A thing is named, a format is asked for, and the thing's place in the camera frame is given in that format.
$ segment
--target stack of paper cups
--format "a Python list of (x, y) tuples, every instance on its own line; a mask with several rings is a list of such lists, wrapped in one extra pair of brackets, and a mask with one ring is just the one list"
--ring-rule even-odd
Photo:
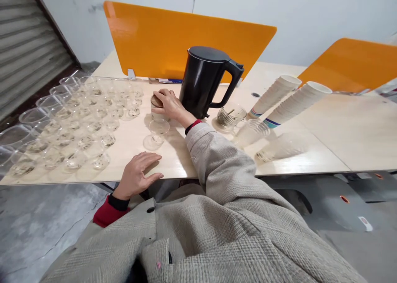
[(281, 75), (279, 78), (276, 79), (272, 86), (260, 97), (258, 102), (248, 113), (248, 117), (260, 117), (274, 105), (280, 102), (284, 96), (299, 87), (301, 84), (302, 81), (295, 77)]
[(276, 128), (331, 93), (332, 90), (322, 84), (307, 82), (282, 102), (263, 122), (269, 128)]

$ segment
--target hand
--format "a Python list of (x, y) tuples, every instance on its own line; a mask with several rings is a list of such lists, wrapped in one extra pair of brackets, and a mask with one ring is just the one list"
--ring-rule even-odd
[(188, 126), (196, 121), (194, 115), (187, 111), (181, 101), (175, 96), (174, 91), (161, 89), (153, 94), (160, 99), (164, 108), (152, 108), (154, 113), (166, 115), (174, 120), (177, 120), (186, 129)]
[(145, 191), (155, 181), (164, 177), (162, 173), (155, 173), (145, 177), (144, 170), (159, 161), (161, 156), (156, 153), (140, 153), (132, 158), (125, 166), (120, 184), (113, 192), (113, 196), (120, 200), (130, 200), (134, 195)]

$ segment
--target black electric kettle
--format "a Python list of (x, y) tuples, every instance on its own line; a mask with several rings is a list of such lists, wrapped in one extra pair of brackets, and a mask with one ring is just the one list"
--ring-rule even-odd
[[(185, 74), (179, 100), (196, 118), (208, 117), (209, 107), (221, 108), (229, 100), (244, 72), (243, 65), (237, 64), (226, 53), (218, 49), (194, 46), (188, 49)], [(232, 81), (220, 103), (212, 102), (223, 74), (228, 71)]]

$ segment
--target small jar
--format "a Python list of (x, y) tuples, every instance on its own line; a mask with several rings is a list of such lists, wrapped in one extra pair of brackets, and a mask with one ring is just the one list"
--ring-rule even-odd
[[(161, 100), (159, 98), (157, 98), (155, 95), (153, 95), (150, 98), (150, 104), (151, 104), (151, 108), (164, 108), (164, 105), (161, 102)], [(166, 121), (170, 120), (170, 118), (167, 117), (166, 115), (162, 115), (162, 114), (158, 114), (158, 113), (154, 113), (154, 112), (152, 112), (152, 118), (154, 120), (159, 119), (159, 118), (166, 120)]]

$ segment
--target person's left hand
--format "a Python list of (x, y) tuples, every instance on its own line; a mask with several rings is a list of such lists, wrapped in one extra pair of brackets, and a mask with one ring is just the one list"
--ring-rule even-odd
[(113, 197), (120, 200), (130, 200), (134, 195), (145, 191), (155, 181), (164, 177), (162, 173), (154, 173), (145, 177), (144, 170), (159, 161), (161, 156), (156, 153), (140, 153), (125, 166), (120, 184), (113, 192)]

